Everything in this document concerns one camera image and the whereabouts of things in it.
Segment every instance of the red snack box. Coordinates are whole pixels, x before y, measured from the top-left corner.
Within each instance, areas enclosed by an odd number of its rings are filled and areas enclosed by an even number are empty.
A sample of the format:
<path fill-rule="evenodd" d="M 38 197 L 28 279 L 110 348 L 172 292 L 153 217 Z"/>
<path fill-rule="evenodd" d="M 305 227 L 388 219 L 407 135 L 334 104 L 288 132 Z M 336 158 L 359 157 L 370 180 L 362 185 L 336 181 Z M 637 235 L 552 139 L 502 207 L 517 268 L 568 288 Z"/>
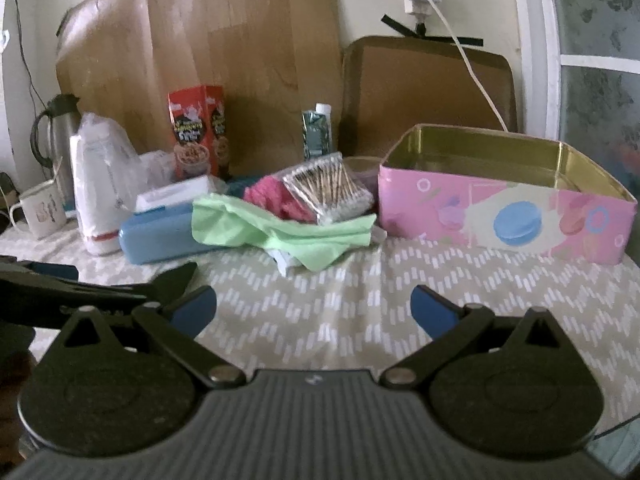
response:
<path fill-rule="evenodd" d="M 229 149 L 222 86 L 196 86 L 169 94 L 179 180 L 204 174 L 228 177 Z"/>

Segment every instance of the green cloth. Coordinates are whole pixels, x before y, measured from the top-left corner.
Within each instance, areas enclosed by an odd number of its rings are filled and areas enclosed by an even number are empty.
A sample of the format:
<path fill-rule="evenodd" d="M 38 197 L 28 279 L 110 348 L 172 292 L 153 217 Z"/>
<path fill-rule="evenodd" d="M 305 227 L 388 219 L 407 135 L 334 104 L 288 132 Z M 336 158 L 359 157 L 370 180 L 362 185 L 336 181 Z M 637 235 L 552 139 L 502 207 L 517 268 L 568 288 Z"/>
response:
<path fill-rule="evenodd" d="M 193 202 L 191 233 L 205 245 L 278 249 L 309 270 L 322 270 L 354 246 L 371 242 L 376 216 L 319 226 L 281 220 L 239 198 L 212 194 Z"/>

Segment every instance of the tablecloth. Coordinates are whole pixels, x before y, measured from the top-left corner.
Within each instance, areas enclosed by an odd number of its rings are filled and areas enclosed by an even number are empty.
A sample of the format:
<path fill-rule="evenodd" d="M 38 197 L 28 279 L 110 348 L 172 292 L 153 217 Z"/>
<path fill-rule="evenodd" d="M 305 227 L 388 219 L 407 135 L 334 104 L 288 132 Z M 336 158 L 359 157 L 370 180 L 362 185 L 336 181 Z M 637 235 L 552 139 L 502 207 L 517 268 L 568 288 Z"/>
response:
<path fill-rule="evenodd" d="M 606 406 L 598 432 L 640 413 L 640 270 L 628 257 L 604 267 L 390 238 L 380 247 L 352 251 L 321 272 L 294 269 L 284 278 L 254 248 L 148 266 L 132 266 L 122 253 L 93 257 L 75 222 L 40 241 L 9 229 L 0 236 L 0 254 L 73 264 L 81 281 L 104 285 L 146 282 L 196 261 L 191 286 L 209 284 L 218 295 L 216 317 L 197 341 L 249 375 L 257 367 L 369 368 L 379 374 L 430 341 L 410 316 L 410 294 L 420 283 L 460 305 L 484 303 L 496 314 L 520 316 L 542 305 L 600 383 Z M 55 335 L 38 330 L 36 357 Z"/>

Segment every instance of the white bottle cap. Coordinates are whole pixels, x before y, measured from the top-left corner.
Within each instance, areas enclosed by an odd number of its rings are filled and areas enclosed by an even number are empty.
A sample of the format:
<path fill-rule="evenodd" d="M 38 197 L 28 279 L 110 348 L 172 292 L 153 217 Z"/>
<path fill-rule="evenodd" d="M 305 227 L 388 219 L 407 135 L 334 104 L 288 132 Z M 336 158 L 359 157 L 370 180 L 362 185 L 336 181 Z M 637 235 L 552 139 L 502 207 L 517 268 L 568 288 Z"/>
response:
<path fill-rule="evenodd" d="M 322 115 L 330 116 L 331 115 L 331 105 L 325 105 L 323 103 L 318 103 L 316 105 L 316 112 Z"/>

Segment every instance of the brown board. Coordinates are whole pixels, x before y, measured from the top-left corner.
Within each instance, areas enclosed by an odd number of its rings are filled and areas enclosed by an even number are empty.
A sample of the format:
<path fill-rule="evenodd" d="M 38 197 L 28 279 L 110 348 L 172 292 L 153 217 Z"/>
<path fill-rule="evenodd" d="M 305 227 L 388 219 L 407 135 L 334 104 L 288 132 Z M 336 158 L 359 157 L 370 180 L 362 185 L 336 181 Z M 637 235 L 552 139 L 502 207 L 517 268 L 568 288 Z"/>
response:
<path fill-rule="evenodd" d="M 58 81 L 118 121 L 139 153 L 170 151 L 169 92 L 225 89 L 231 170 L 303 158 L 301 111 L 340 117 L 336 0 L 86 0 L 60 34 Z"/>
<path fill-rule="evenodd" d="M 510 131 L 517 131 L 509 63 L 465 49 Z M 344 108 L 338 148 L 344 156 L 385 156 L 415 124 L 500 129 L 490 106 L 452 44 L 369 36 L 344 56 Z"/>

